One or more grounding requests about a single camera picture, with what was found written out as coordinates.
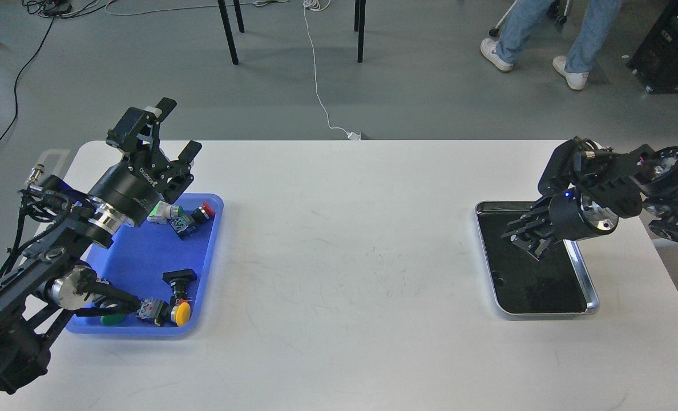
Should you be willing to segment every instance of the gray floor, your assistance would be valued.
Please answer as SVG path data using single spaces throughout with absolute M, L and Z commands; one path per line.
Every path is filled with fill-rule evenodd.
M 309 13 L 319 91 L 332 124 L 373 139 L 580 135 L 620 151 L 642 143 L 678 145 L 678 95 L 647 94 L 624 65 L 664 0 L 624 4 L 582 92 L 567 88 L 551 60 L 572 44 L 586 2 L 574 5 L 561 31 L 545 21 L 514 72 L 502 74 L 483 60 L 478 45 L 511 3 L 369 0 L 361 65 L 352 31 L 354 2 L 334 0 L 328 10 Z M 159 7 L 175 2 L 120 0 L 111 10 Z M 235 30 L 239 66 L 230 62 L 217 8 L 137 17 L 99 11 L 55 21 L 23 74 L 20 116 L 0 145 L 0 263 L 13 239 L 16 190 L 30 167 L 47 149 L 62 150 L 67 167 L 76 149 L 103 140 L 128 106 L 176 99 L 179 105 L 162 127 L 162 138 L 169 140 L 346 138 L 326 127 L 316 102 L 300 1 L 245 6 L 243 15 L 246 33 Z M 0 0 L 0 135 L 13 114 L 15 76 L 47 24 L 18 3 Z M 46 165 L 52 168 L 56 160 L 51 156 Z

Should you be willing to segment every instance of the white table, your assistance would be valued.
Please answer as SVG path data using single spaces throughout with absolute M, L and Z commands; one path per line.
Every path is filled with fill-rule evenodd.
M 493 304 L 474 206 L 537 198 L 558 143 L 206 142 L 189 190 L 225 208 L 200 324 L 65 331 L 0 410 L 678 410 L 678 295 L 639 219 L 580 244 L 597 314 Z M 88 190 L 118 159 L 88 143 L 66 181 Z

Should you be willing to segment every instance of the jeans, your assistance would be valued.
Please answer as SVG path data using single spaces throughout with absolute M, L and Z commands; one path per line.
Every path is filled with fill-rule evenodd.
M 550 0 L 519 0 L 504 23 L 496 53 L 504 62 L 516 62 L 530 34 L 550 7 Z M 582 28 L 567 56 L 565 71 L 584 73 L 592 70 L 595 56 L 603 47 L 623 0 L 590 0 Z

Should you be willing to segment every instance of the yellow button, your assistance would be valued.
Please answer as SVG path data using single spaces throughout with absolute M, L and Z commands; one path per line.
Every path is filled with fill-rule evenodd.
M 174 314 L 174 322 L 177 324 L 177 327 L 185 325 L 189 318 L 192 315 L 192 309 L 189 306 L 189 303 L 179 304 L 177 307 L 177 312 Z

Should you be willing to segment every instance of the person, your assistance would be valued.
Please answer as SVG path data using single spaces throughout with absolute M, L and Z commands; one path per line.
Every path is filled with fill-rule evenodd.
M 582 28 L 570 52 L 558 55 L 552 66 L 573 90 L 582 90 L 595 56 L 603 47 L 623 0 L 590 0 Z M 511 72 L 534 28 L 550 7 L 550 0 L 519 0 L 504 23 L 499 41 L 484 39 L 481 52 L 502 72 Z

